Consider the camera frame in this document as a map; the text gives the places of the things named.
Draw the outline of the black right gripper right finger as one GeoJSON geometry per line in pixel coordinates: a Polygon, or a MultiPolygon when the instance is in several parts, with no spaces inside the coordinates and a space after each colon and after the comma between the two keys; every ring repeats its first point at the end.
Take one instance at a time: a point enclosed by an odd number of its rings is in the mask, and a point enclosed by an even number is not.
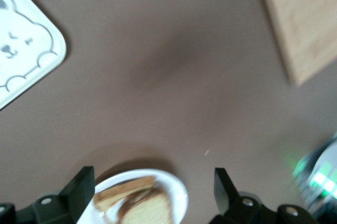
{"type": "Polygon", "coordinates": [[[251,193],[239,193],[224,168],[214,170],[214,198],[219,210],[210,223],[276,223],[276,213],[251,193]]]}

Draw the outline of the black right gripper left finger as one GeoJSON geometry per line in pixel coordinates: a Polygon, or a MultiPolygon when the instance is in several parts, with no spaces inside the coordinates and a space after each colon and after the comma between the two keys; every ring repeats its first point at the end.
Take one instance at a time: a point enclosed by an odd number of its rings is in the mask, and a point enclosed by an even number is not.
{"type": "Polygon", "coordinates": [[[19,210],[15,222],[77,223],[94,192],[94,167],[83,167],[58,194],[42,196],[19,210]]]}

